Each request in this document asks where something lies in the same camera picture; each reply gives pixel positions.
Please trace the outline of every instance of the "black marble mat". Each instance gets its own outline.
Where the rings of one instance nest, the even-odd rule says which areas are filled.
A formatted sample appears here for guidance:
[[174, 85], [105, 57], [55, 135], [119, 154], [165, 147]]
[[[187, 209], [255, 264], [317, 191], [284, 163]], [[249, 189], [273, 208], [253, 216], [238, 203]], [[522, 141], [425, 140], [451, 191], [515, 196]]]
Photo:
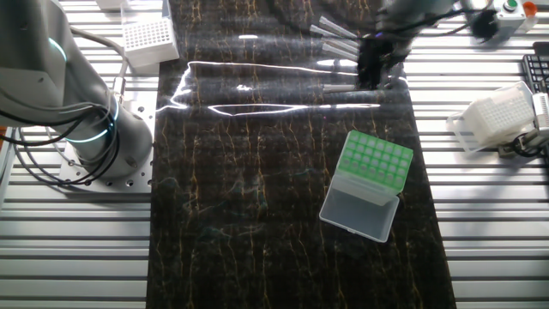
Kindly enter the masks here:
[[[304, 30], [328, 13], [364, 29], [371, 6], [171, 2], [148, 308], [455, 308], [400, 68], [390, 91], [324, 94], [353, 67]], [[318, 219], [350, 130], [414, 150], [386, 244]]]

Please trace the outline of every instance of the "black cable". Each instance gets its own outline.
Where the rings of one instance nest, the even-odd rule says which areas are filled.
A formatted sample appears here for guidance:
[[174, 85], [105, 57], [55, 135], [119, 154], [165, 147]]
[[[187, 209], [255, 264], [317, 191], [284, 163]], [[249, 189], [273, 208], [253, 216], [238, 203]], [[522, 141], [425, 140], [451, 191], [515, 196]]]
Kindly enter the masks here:
[[[42, 181], [48, 185], [86, 185], [86, 184], [90, 184], [91, 182], [95, 181], [96, 179], [98, 179], [99, 177], [103, 176], [106, 171], [109, 170], [109, 168], [111, 168], [112, 164], [114, 163], [114, 161], [117, 159], [118, 157], [118, 152], [120, 150], [120, 138], [119, 138], [119, 135], [118, 135], [118, 132], [116, 131], [116, 123], [114, 122], [114, 119], [112, 119], [112, 117], [109, 117], [110, 120], [112, 121], [113, 123], [113, 126], [111, 127], [109, 125], [109, 132], [111, 133], [111, 136], [112, 138], [116, 139], [116, 142], [117, 142], [117, 146], [115, 148], [115, 151], [114, 151], [114, 155], [112, 156], [110, 162], [106, 165], [105, 168], [103, 168], [103, 170], [98, 173], [96, 176], [94, 176], [92, 179], [88, 179], [90, 177], [92, 177], [96, 172], [99, 171], [99, 169], [104, 166], [107, 158], [109, 157], [110, 153], [111, 152], [106, 152], [104, 157], [101, 159], [100, 163], [97, 165], [97, 167], [90, 173], [88, 173], [87, 175], [77, 179], [77, 180], [72, 180], [72, 181], [66, 181], [66, 180], [62, 180], [58, 177], [56, 177], [55, 175], [52, 175], [51, 173], [48, 173], [44, 168], [42, 168], [38, 162], [36, 162], [36, 160], [34, 159], [33, 155], [31, 154], [31, 152], [29, 151], [28, 147], [25, 146], [25, 152], [27, 153], [29, 159], [31, 160], [31, 162], [43, 173], [45, 174], [46, 176], [50, 177], [51, 179], [55, 179], [56, 181], [50, 181], [48, 179], [43, 179], [42, 177], [40, 177], [38, 174], [36, 174], [35, 172], [32, 171], [32, 169], [25, 163], [25, 161], [22, 159], [21, 157], [21, 153], [19, 152], [19, 150], [17, 149], [17, 147], [15, 147], [15, 155], [17, 156], [17, 159], [19, 160], [19, 162], [21, 163], [21, 165], [23, 166], [23, 168], [25, 168], [27, 170], [27, 172], [29, 172], [31, 175], [33, 175], [33, 177], [35, 177], [37, 180], [39, 181]], [[20, 129], [20, 136], [21, 136], [21, 140], [24, 142], [24, 136], [22, 134], [22, 131]]]
[[84, 121], [84, 118], [82, 116], [82, 118], [80, 118], [79, 120], [77, 120], [73, 125], [71, 125], [62, 135], [58, 136], [58, 137], [55, 137], [55, 138], [52, 138], [50, 140], [47, 140], [47, 141], [42, 141], [42, 142], [24, 142], [24, 141], [18, 141], [14, 138], [11, 138], [11, 137], [7, 137], [7, 136], [4, 136], [4, 135], [0, 135], [0, 139], [1, 140], [4, 140], [5, 142], [11, 142], [15, 145], [19, 145], [19, 146], [25, 146], [25, 147], [37, 147], [37, 146], [45, 146], [45, 145], [49, 145], [49, 144], [52, 144], [52, 143], [55, 143], [55, 142], [59, 142], [61, 141], [62, 139], [64, 139], [65, 137], [67, 137], [70, 133], [72, 133], [72, 131], [74, 131], [76, 129], [76, 127], [78, 125], [81, 124], [82, 121]]
[[437, 22], [437, 21], [439, 21], [439, 20], [441, 20], [441, 19], [443, 19], [443, 18], [454, 17], [454, 16], [461, 15], [461, 14], [479, 13], [479, 12], [483, 12], [483, 11], [485, 11], [485, 9], [458, 9], [458, 10], [451, 10], [451, 11], [448, 12], [448, 13], [441, 14], [441, 15], [437, 15], [437, 16], [435, 16], [435, 17], [428, 18], [428, 19], [425, 19], [425, 20], [423, 20], [423, 21], [415, 22], [415, 23], [413, 23], [412, 25], [408, 25], [408, 26], [405, 26], [405, 27], [397, 28], [397, 29], [394, 29], [394, 30], [379, 30], [379, 31], [377, 31], [377, 33], [402, 33], [402, 32], [404, 32], [404, 31], [412, 30], [412, 29], [417, 28], [417, 27], [433, 25], [435, 22]]
[[515, 137], [513, 142], [511, 142], [510, 146], [513, 149], [513, 151], [515, 151], [515, 153], [517, 155], [520, 155], [520, 156], [525, 157], [525, 158], [533, 158], [533, 157], [535, 157], [535, 156], [537, 156], [541, 153], [541, 148], [537, 148], [536, 152], [534, 152], [534, 153], [529, 153], [529, 152], [526, 152], [526, 151], [522, 150], [522, 144], [521, 144], [520, 138], [525, 136], [526, 134], [527, 133], [522, 133], [521, 135]]
[[[93, 111], [94, 109], [97, 109], [97, 108], [98, 108], [97, 106], [88, 108], [87, 114], [89, 114], [91, 111]], [[4, 116], [5, 118], [8, 118], [8, 119], [11, 119], [11, 120], [23, 123], [23, 124], [41, 125], [41, 126], [49, 126], [49, 127], [64, 125], [64, 124], [70, 124], [71, 122], [80, 120], [83, 117], [82, 115], [80, 115], [80, 116], [75, 116], [73, 118], [69, 118], [69, 119], [64, 120], [64, 121], [57, 121], [57, 122], [48, 123], [48, 122], [38, 122], [38, 121], [33, 121], [33, 120], [27, 120], [27, 119], [18, 117], [16, 115], [10, 114], [10, 113], [2, 111], [2, 110], [0, 110], [0, 116]]]

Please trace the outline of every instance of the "pipette tip box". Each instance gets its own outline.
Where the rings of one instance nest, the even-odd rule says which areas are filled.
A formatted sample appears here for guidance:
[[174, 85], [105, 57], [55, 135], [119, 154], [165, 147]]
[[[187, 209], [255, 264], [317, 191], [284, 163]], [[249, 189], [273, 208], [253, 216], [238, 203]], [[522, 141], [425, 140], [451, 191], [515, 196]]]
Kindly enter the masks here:
[[386, 242], [412, 158], [409, 148], [349, 132], [320, 219]]

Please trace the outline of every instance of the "white plastic container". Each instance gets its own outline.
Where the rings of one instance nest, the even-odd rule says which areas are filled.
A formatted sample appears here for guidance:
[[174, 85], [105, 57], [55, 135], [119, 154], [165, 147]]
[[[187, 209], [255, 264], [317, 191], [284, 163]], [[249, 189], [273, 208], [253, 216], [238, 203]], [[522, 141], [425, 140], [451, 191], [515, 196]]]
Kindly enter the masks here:
[[524, 82], [500, 88], [448, 118], [466, 152], [512, 141], [534, 121], [532, 92]]
[[126, 0], [95, 0], [100, 9], [120, 9], [120, 5]]
[[348, 232], [386, 242], [400, 199], [336, 173], [320, 219]]
[[122, 5], [124, 52], [134, 67], [179, 58], [170, 16], [144, 15], [143, 8], [160, 6], [161, 1], [129, 1]]
[[386, 242], [412, 158], [411, 149], [349, 132], [320, 219]]

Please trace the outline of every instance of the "keyboard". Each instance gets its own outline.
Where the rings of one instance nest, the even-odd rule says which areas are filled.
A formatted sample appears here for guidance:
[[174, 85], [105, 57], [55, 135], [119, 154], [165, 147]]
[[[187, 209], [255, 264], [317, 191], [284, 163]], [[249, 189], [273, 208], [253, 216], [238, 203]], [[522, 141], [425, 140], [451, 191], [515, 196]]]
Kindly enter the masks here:
[[533, 93], [547, 93], [549, 56], [527, 55], [522, 58], [526, 82]]

